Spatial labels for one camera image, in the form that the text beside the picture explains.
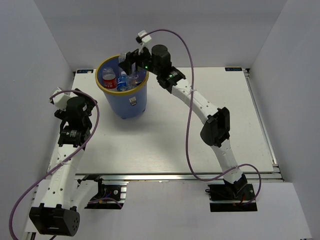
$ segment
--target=white table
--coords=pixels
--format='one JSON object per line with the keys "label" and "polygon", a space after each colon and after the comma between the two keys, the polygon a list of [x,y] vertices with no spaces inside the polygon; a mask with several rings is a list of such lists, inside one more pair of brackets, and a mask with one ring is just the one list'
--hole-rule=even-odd
{"label": "white table", "polygon": [[[191,81],[191,69],[179,68]],[[208,101],[230,110],[230,141],[238,164],[250,163],[261,172],[272,172],[272,159],[242,71],[223,67],[195,68],[195,88]],[[185,154],[188,107],[162,89],[152,73],[147,83],[147,107],[140,117],[122,120],[111,110],[97,87],[94,73],[75,75],[72,88],[98,101],[97,131],[80,162],[80,174],[190,173]],[[92,112],[92,124],[96,110]],[[203,125],[192,115],[189,153],[196,172],[221,172],[218,160],[200,138]],[[56,159],[55,148],[52,159]],[[246,172],[254,172],[250,167]]]}

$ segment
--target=wire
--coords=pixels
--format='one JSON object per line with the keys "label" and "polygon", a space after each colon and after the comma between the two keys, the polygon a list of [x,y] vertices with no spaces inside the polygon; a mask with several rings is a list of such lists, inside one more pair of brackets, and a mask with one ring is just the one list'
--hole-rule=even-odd
{"label": "wire", "polygon": [[103,197],[104,197],[104,196],[106,196],[106,194],[107,194],[107,190],[106,190],[106,189],[104,189]]}
{"label": "wire", "polygon": [[260,175],[260,172],[258,171],[258,169],[249,164],[249,163],[244,163],[244,164],[241,164],[239,165],[238,167],[234,166],[226,171],[224,171],[223,173],[221,173],[220,175],[216,176],[216,177],[213,177],[213,178],[210,178],[210,179],[203,179],[203,178],[200,178],[199,176],[197,176],[197,174],[195,173],[195,171],[193,170],[192,166],[191,166],[191,162],[190,162],[190,157],[189,157],[189,132],[190,132],[190,123],[191,123],[191,115],[192,115],[192,109],[193,109],[193,102],[194,102],[194,85],[195,85],[195,71],[194,71],[194,63],[192,61],[192,57],[191,57],[191,53],[189,51],[189,48],[186,44],[186,42],[183,40],[183,38],[176,32],[174,31],[171,31],[171,30],[168,30],[168,29],[158,29],[158,30],[154,30],[154,31],[151,31],[151,32],[148,32],[146,34],[144,34],[143,36],[141,36],[140,38],[144,38],[150,34],[153,34],[153,33],[156,33],[156,32],[168,32],[168,33],[172,33],[174,35],[176,35],[180,40],[181,42],[183,43],[187,53],[188,53],[188,56],[189,56],[189,59],[190,59],[190,65],[191,65],[191,93],[190,93],[190,107],[189,107],[189,114],[188,114],[188,120],[187,120],[187,124],[186,124],[186,134],[185,134],[185,156],[186,156],[186,161],[188,163],[188,166],[189,166],[189,169],[192,173],[192,175],[200,180],[200,181],[203,181],[203,182],[211,182],[211,181],[214,181],[214,180],[217,180],[219,178],[221,178],[222,176],[224,176],[225,174],[229,173],[230,171],[234,170],[234,169],[237,169],[237,168],[241,168],[243,166],[250,166],[252,168],[254,168],[254,170],[258,173],[258,176],[259,176],[259,188],[258,188],[258,191],[256,192],[256,195],[254,196],[254,198],[246,203],[243,203],[242,205],[247,205],[249,203],[251,203],[252,201],[254,201],[258,194],[260,193],[260,190],[261,190],[261,184],[262,184],[262,180],[261,180],[261,175]]}
{"label": "wire", "polygon": [[95,122],[95,125],[92,129],[92,133],[90,134],[90,136],[87,138],[86,141],[84,141],[84,143],[79,147],[77,148],[73,153],[71,153],[69,156],[67,156],[61,163],[57,164],[54,168],[52,168],[50,171],[48,171],[43,177],[41,177],[39,180],[37,180],[34,184],[32,184],[20,197],[19,199],[16,201],[16,203],[14,204],[12,210],[11,210],[11,213],[10,213],[10,217],[9,217],[9,231],[10,231],[10,235],[12,237],[12,239],[14,240],[19,240],[17,238],[17,236],[15,235],[15,232],[14,232],[14,228],[13,228],[13,220],[14,220],[14,215],[15,215],[15,212],[17,210],[17,207],[18,205],[20,204],[20,202],[22,201],[22,199],[34,188],[36,187],[42,180],[44,180],[46,177],[48,177],[49,175],[51,175],[52,173],[54,173],[57,169],[59,169],[63,163],[66,163],[68,162],[74,155],[76,155],[79,151],[81,151],[86,145],[87,143],[89,142],[89,140],[92,138],[92,136],[94,135],[94,133],[96,132],[96,129],[97,129],[97,126],[98,126],[98,123],[99,123],[99,117],[100,117],[100,111],[99,111],[99,107],[98,107],[98,104],[96,102],[96,100],[94,100],[90,95],[82,92],[82,91],[77,91],[77,90],[62,90],[62,91],[59,91],[57,92],[56,94],[52,95],[49,99],[52,100],[55,96],[59,95],[59,94],[62,94],[62,93],[75,93],[75,94],[80,94],[80,95],[84,95],[88,98],[90,98],[95,107],[96,107],[96,122]]}
{"label": "wire", "polygon": [[97,199],[97,200],[92,200],[88,204],[96,204],[96,203],[98,203],[100,201],[103,201],[103,200],[113,201],[120,207],[120,209],[122,209],[122,205],[117,200],[115,200],[115,199],[113,199],[111,197],[103,197],[103,198],[100,198],[100,199]]}
{"label": "wire", "polygon": [[235,203],[235,205],[241,205],[244,202],[245,198],[246,198],[246,195],[243,194],[241,202]]}
{"label": "wire", "polygon": [[224,198],[224,199],[227,199],[227,200],[233,200],[233,199],[234,199],[234,198],[231,197],[231,196],[224,196],[223,194],[221,194],[221,193],[219,193],[219,192],[217,192],[217,191],[211,190],[211,189],[206,189],[205,192],[206,192],[207,194],[210,194],[211,199],[212,199],[211,193],[212,193],[212,194],[216,194],[216,195],[218,195],[218,196],[220,196],[220,197],[222,197],[222,198]]}

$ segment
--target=sticker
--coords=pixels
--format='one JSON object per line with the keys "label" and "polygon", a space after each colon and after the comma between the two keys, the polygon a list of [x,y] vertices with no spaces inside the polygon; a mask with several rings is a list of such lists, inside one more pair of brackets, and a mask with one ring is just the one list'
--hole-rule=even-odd
{"label": "sticker", "polygon": [[74,138],[76,137],[76,134],[77,134],[77,130],[71,130],[70,137]]}
{"label": "sticker", "polygon": [[129,98],[129,101],[130,101],[131,106],[134,106],[134,105],[136,105],[136,104],[137,104],[137,99],[136,99],[136,97],[135,97],[135,96],[134,96],[134,97],[132,97],[132,98]]}
{"label": "sticker", "polygon": [[226,72],[242,72],[241,67],[225,67]]}
{"label": "sticker", "polygon": [[78,69],[76,71],[77,74],[93,74],[94,70],[93,69]]}
{"label": "sticker", "polygon": [[169,76],[166,78],[166,80],[172,79],[173,77],[177,76],[178,73],[176,71],[171,71]]}

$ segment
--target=white wall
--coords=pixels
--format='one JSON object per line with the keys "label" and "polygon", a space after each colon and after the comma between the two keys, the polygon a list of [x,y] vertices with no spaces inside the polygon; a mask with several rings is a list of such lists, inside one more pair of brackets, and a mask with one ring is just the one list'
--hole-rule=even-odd
{"label": "white wall", "polygon": [[320,240],[320,1],[289,0],[251,69],[281,172]]}
{"label": "white wall", "polygon": [[[96,68],[133,51],[141,30],[177,31],[198,67],[250,67],[287,0],[35,0],[70,67]],[[177,67],[189,67],[186,50],[169,33],[154,44],[169,48]]]}
{"label": "white wall", "polygon": [[[0,238],[7,240],[11,208],[49,164],[58,121],[48,97],[73,76],[33,0],[0,5]],[[19,239],[32,196],[14,218]]]}

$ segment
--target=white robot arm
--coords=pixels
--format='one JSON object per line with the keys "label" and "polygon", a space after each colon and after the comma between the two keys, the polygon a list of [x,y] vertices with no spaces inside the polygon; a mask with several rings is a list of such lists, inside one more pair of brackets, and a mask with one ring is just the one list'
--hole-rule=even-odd
{"label": "white robot arm", "polygon": [[[94,107],[85,96],[59,94],[51,101],[59,110],[55,116],[62,120],[55,164],[58,165],[86,141],[92,124],[89,116]],[[80,224],[80,212],[98,193],[98,183],[82,181],[74,190],[75,175],[85,152],[81,149],[55,171],[48,189],[37,207],[32,207],[29,218],[40,234],[74,236]]]}
{"label": "white robot arm", "polygon": [[[162,88],[190,106],[191,86],[185,75],[172,66],[167,47],[155,45],[150,53],[145,46],[150,43],[151,37],[145,31],[138,34],[136,41],[141,45],[140,49],[128,52],[125,60],[119,63],[119,67],[128,75],[131,74],[133,64],[136,71],[148,70],[157,76],[156,79]],[[236,167],[225,174],[223,180],[226,187],[237,196],[248,182],[246,176],[237,168],[238,164],[231,149],[229,110],[226,107],[218,108],[197,91],[193,91],[192,110],[203,123],[200,136],[214,151],[222,171]]]}
{"label": "white robot arm", "polygon": [[[179,80],[175,86],[172,86],[172,95],[183,101],[188,107],[191,101],[191,87],[186,79]],[[199,92],[193,92],[193,112],[198,116],[203,125],[208,121],[208,116],[214,116],[218,113],[218,107],[206,100]],[[210,146],[214,151],[222,171],[226,171],[232,167],[238,166],[234,153],[232,152],[230,140],[226,139],[221,143],[221,146]],[[242,177],[242,171],[236,168],[226,175],[223,179],[230,184],[238,181]]]}

